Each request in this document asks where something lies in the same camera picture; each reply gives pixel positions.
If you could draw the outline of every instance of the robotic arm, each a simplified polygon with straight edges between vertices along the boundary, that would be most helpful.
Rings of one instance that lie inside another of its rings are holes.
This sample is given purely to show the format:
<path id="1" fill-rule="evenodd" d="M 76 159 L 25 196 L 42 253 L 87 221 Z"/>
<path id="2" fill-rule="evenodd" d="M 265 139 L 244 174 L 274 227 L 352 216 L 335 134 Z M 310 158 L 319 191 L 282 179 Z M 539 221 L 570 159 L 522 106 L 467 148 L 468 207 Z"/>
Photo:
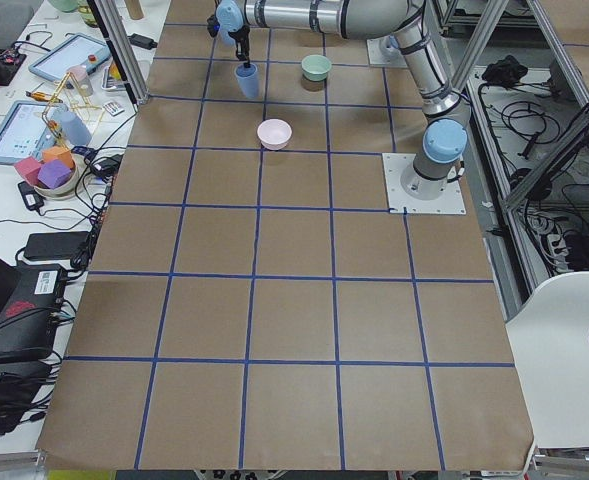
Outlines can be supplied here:
<path id="1" fill-rule="evenodd" d="M 467 145 L 470 108 L 452 89 L 425 25 L 426 0 L 221 0 L 216 18 L 236 40 L 237 57 L 249 64 L 249 26 L 285 27 L 345 39 L 394 35 L 423 98 L 429 126 L 423 150 L 403 176 L 406 191 L 437 198 Z"/>

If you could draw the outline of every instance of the pink bowl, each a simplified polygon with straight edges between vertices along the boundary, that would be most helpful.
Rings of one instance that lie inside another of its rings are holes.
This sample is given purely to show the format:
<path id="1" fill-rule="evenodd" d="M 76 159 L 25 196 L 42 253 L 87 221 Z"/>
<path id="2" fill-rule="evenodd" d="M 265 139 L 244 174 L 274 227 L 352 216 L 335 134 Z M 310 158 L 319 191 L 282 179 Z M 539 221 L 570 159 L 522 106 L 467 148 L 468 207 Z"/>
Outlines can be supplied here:
<path id="1" fill-rule="evenodd" d="M 283 120 L 273 118 L 261 123 L 256 133 L 265 148 L 268 150 L 280 150 L 292 138 L 292 127 Z"/>

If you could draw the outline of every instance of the laptop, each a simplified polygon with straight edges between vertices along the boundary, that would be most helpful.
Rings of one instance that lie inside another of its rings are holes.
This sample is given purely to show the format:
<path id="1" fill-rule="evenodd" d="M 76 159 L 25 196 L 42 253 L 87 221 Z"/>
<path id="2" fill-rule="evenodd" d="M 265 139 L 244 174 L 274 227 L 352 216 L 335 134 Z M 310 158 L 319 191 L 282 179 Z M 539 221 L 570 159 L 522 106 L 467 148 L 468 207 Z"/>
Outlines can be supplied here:
<path id="1" fill-rule="evenodd" d="M 49 356 L 65 292 L 57 264 L 11 267 L 0 259 L 0 363 Z"/>

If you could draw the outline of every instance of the white label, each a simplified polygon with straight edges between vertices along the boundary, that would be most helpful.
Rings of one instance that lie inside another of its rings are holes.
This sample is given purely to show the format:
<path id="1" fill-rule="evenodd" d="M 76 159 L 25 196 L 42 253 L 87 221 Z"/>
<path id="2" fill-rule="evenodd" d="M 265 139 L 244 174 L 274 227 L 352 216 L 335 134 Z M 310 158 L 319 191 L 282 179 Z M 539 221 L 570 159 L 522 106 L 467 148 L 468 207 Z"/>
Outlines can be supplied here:
<path id="1" fill-rule="evenodd" d="M 38 274 L 38 281 L 34 289 L 35 295 L 47 295 L 54 292 L 56 286 L 56 271 L 41 272 Z"/>

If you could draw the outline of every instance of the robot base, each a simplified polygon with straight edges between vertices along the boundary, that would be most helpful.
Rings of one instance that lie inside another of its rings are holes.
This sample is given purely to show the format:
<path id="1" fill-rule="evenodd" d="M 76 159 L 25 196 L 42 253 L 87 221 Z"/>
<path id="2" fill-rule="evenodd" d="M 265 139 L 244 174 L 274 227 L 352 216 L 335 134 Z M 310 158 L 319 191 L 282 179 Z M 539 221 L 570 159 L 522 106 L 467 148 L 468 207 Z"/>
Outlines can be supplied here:
<path id="1" fill-rule="evenodd" d="M 401 185 L 401 175 L 412 165 L 415 156 L 410 153 L 383 154 L 390 213 L 465 215 L 465 203 L 458 182 L 445 184 L 442 195 L 434 200 L 421 200 L 405 191 Z"/>
<path id="2" fill-rule="evenodd" d="M 381 41 L 384 40 L 385 38 L 373 38 L 367 41 L 370 67 L 407 68 L 407 63 L 398 50 L 383 53 Z"/>

